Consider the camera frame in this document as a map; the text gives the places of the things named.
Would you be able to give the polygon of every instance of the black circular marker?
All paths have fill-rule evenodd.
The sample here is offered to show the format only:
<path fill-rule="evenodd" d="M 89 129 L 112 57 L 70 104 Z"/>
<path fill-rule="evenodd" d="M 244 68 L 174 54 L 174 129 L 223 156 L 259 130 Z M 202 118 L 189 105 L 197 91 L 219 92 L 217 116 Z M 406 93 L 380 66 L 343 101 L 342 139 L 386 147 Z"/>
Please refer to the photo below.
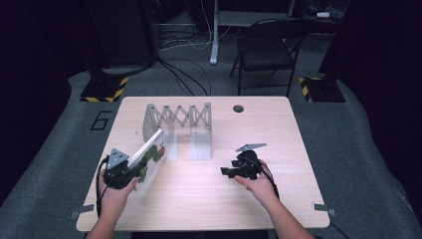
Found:
<path fill-rule="evenodd" d="M 235 111 L 235 113 L 242 113 L 243 109 L 244 108 L 242 106 L 239 106 L 239 105 L 233 106 L 233 111 Z"/>

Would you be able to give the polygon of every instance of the wooden table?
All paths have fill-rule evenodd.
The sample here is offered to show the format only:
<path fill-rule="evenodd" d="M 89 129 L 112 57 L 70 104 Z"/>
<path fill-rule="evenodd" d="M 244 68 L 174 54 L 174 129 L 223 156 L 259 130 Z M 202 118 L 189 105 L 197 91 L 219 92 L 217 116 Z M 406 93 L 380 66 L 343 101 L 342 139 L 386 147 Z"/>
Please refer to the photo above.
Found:
<path fill-rule="evenodd" d="M 274 228 L 270 217 L 252 193 L 221 174 L 232 167 L 245 143 L 268 145 L 255 149 L 270 167 L 281 201 L 307 228 L 329 224 L 290 102 L 285 97 L 130 97 L 124 98 L 110 131 L 102 158 L 117 148 L 133 155 L 143 144 L 142 124 L 147 104 L 176 108 L 212 106 L 212 158 L 189 158 L 189 134 L 178 140 L 178 158 L 165 160 L 148 186 L 133 191 L 115 227 L 116 231 L 195 231 Z M 234 105 L 244 107 L 242 113 Z M 85 205 L 96 203 L 95 178 Z M 96 210 L 82 213 L 80 231 L 97 222 Z"/>

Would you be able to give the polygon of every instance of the forearm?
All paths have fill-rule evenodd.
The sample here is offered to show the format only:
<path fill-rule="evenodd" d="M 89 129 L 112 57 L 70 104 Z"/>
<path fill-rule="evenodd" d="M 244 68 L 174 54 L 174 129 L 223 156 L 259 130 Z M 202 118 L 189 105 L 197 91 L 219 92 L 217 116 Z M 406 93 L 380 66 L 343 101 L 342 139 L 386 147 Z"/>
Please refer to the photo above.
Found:
<path fill-rule="evenodd" d="M 280 239 L 314 239 L 310 232 L 302 226 L 279 199 L 273 199 L 271 202 L 264 205 L 264 207 L 269 213 Z"/>
<path fill-rule="evenodd" d="M 111 239 L 116 223 L 117 219 L 100 218 L 88 234 L 87 239 Z"/>

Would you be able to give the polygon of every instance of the cable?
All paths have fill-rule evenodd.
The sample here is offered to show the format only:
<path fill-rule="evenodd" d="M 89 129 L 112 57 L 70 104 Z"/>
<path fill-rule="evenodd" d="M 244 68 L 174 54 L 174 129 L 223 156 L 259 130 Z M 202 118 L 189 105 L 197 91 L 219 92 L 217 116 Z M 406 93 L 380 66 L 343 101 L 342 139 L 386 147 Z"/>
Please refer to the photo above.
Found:
<path fill-rule="evenodd" d="M 209 80 L 209 78 L 208 78 L 207 73 L 205 72 L 204 68 L 203 68 L 201 65 L 199 65 L 199 64 L 197 64 L 197 63 L 195 63 L 194 61 L 188 60 L 188 59 L 180 59 L 180 58 L 171 58 L 171 59 L 167 59 L 167 61 L 172 61 L 172 60 L 175 60 L 175 61 L 187 61 L 187 62 L 190 62 L 190 63 L 192 63 L 192 64 L 196 65 L 197 67 L 199 67 L 199 68 L 202 70 L 202 72 L 204 73 L 205 79 L 207 80 L 207 83 L 208 83 L 208 87 L 209 87 L 209 94 L 208 94 L 207 96 L 212 96 L 212 94 L 211 94 L 212 89 L 211 89 L 211 83 L 210 83 L 210 80 Z"/>
<path fill-rule="evenodd" d="M 174 77 L 176 78 L 176 81 L 177 81 L 177 83 L 179 84 L 179 83 L 182 83 L 183 84 L 183 86 L 187 89 L 187 91 L 190 93 L 190 95 L 192 96 L 192 97 L 194 97 L 195 95 L 193 94 L 193 92 L 189 89 L 189 87 L 183 82 L 183 80 L 177 75 L 177 73 L 174 71 L 174 70 L 176 70 L 176 71 L 178 71 L 178 72 L 180 72 L 180 73 L 182 73 L 183 75 L 185 75 L 186 77 L 188 77 L 190 80 L 192 80 L 194 83 L 196 83 L 203 91 L 204 91 L 204 93 L 205 93 L 205 95 L 208 97 L 209 95 L 208 95 L 208 93 L 207 93 L 207 91 L 205 90 L 205 88 L 198 82 L 198 81 L 196 81 L 195 79 L 193 79 L 191 76 L 189 76 L 189 75 L 187 75 L 185 72 L 183 72 L 182 70 L 180 70 L 180 69 L 178 69 L 178 68 L 176 68 L 176 67 L 174 67 L 173 65 L 171 65 L 171 64 L 169 64 L 169 63 L 167 63 L 167 62 L 165 62 L 165 61 L 163 61 L 162 59 L 158 59 L 157 60 L 164 68 L 166 68 L 168 71 L 170 71 L 173 75 L 174 75 Z M 179 87 L 180 87 L 180 89 L 182 89 L 182 91 L 186 94 L 186 95 L 188 95 L 189 96 L 189 94 L 187 94 L 185 91 L 184 91 L 184 89 L 180 86 L 180 84 L 179 84 Z"/>
<path fill-rule="evenodd" d="M 97 216 L 100 218 L 102 214 L 102 199 L 104 196 L 104 193 L 106 192 L 107 187 L 103 191 L 103 194 L 100 195 L 100 174 L 102 172 L 103 164 L 108 163 L 108 156 L 102 160 L 102 162 L 99 165 L 99 168 L 97 169 L 97 178 L 96 178 L 96 193 L 97 193 Z"/>
<path fill-rule="evenodd" d="M 200 51 L 200 50 L 204 50 L 206 47 L 208 47 L 213 42 L 212 41 L 212 35 L 211 35 L 211 27 L 210 27 L 210 24 L 208 22 L 208 18 L 207 18 L 206 14 L 205 14 L 205 8 L 204 8 L 203 0 L 201 0 L 201 8 L 202 8 L 202 12 L 204 13 L 204 18 L 205 18 L 205 21 L 206 21 L 207 27 L 208 27 L 208 33 L 209 33 L 208 42 L 206 42 L 206 43 L 192 43 L 189 39 L 187 39 L 186 42 L 188 42 L 189 44 L 176 45 L 176 46 L 172 46 L 172 47 L 160 49 L 159 51 L 165 51 L 165 50 L 169 50 L 169 49 L 176 48 L 176 47 L 189 47 L 189 46 L 192 47 L 192 48 L 194 48 L 195 50 Z M 205 46 L 202 47 L 202 48 L 196 48 L 195 47 L 195 46 L 204 45 L 204 44 L 205 44 Z"/>
<path fill-rule="evenodd" d="M 243 158 L 245 158 L 246 160 L 248 160 L 249 162 L 251 162 L 252 164 L 254 164 L 254 166 L 256 166 L 256 167 L 258 167 L 260 170 L 261 170 L 261 172 L 263 172 L 264 173 L 264 175 L 266 175 L 267 176 L 267 178 L 268 178 L 268 180 L 271 182 L 271 184 L 273 185 L 273 189 L 274 189 L 274 193 L 276 193 L 276 196 L 277 196 L 277 198 L 279 198 L 280 199 L 280 194 L 279 194 L 279 190 L 277 189 L 277 184 L 276 184 L 276 182 L 274 181 L 274 178 L 273 178 L 273 173 L 271 173 L 271 171 L 270 171 L 270 168 L 268 168 L 268 166 L 267 165 L 265 165 L 265 164 L 262 164 L 262 163 L 260 163 L 260 165 L 258 164 L 258 163 L 256 163 L 255 161 L 253 161 L 252 159 L 249 159 L 248 157 L 243 157 Z M 267 170 L 270 172 L 270 174 L 271 174 L 271 177 L 270 177 L 270 175 L 264 170 L 264 168 L 262 167 L 262 165 L 265 165 L 266 166 L 266 168 L 267 168 Z"/>
<path fill-rule="evenodd" d="M 237 2 L 236 2 L 236 8 L 235 8 L 235 12 L 237 12 L 237 10 L 238 10 L 238 7 L 239 7 L 239 0 L 237 0 Z M 220 41 L 220 39 L 222 39 L 223 37 L 224 37 L 224 35 L 226 35 L 226 33 L 230 30 L 230 28 L 231 28 L 232 26 L 229 26 L 228 28 L 227 28 L 227 30 L 218 38 L 218 41 Z"/>
<path fill-rule="evenodd" d="M 343 230 L 341 230 L 339 227 L 337 227 L 334 223 L 329 222 L 329 225 L 331 225 L 333 228 L 335 228 L 344 238 L 350 239 L 350 237 L 348 237 L 347 234 L 345 234 L 345 232 Z"/>
<path fill-rule="evenodd" d="M 165 69 L 167 69 L 169 72 L 171 72 L 174 76 L 174 78 L 176 79 L 177 84 L 179 85 L 180 89 L 187 95 L 189 96 L 189 94 L 180 86 L 180 83 L 183 84 L 183 86 L 189 91 L 189 93 L 191 94 L 192 97 L 194 97 L 192 91 L 190 91 L 190 89 L 186 86 L 186 84 L 183 82 L 183 80 L 173 71 L 173 69 L 171 69 L 169 66 L 167 66 L 167 63 L 162 61 L 161 59 L 157 60 Z"/>
<path fill-rule="evenodd" d="M 165 41 L 160 43 L 160 49 L 161 50 L 166 50 L 170 47 L 168 47 L 171 44 L 175 44 L 175 43 L 179 43 L 179 42 L 187 42 L 187 41 L 194 41 L 194 40 L 198 40 L 200 39 L 200 34 L 199 32 L 195 32 L 195 28 L 193 27 L 193 23 L 192 25 L 192 32 L 187 32 L 188 28 L 190 27 L 187 26 L 184 30 L 182 31 L 164 31 L 161 33 L 161 38 L 165 39 Z M 183 37 L 177 37 L 178 34 L 189 34 L 189 36 L 183 36 Z"/>

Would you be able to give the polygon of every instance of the wrist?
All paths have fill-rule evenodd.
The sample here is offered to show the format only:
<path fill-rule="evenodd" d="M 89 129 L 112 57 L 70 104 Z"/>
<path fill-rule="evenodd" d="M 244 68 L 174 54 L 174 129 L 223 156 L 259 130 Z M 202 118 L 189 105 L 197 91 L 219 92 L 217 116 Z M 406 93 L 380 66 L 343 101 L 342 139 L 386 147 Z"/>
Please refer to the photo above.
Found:
<path fill-rule="evenodd" d="M 280 201 L 280 199 L 276 196 L 276 195 L 272 195 L 269 198 L 267 198 L 266 200 L 263 200 L 263 202 L 261 203 L 263 205 L 263 207 L 269 211 L 270 209 L 281 205 L 282 202 Z"/>
<path fill-rule="evenodd" d="M 121 212 L 119 210 L 114 210 L 113 208 L 103 208 L 102 215 L 99 220 L 116 222 L 120 215 Z"/>
<path fill-rule="evenodd" d="M 105 213 L 100 216 L 98 223 L 105 227 L 114 228 L 115 224 L 117 224 L 117 220 L 118 220 L 118 217 Z"/>

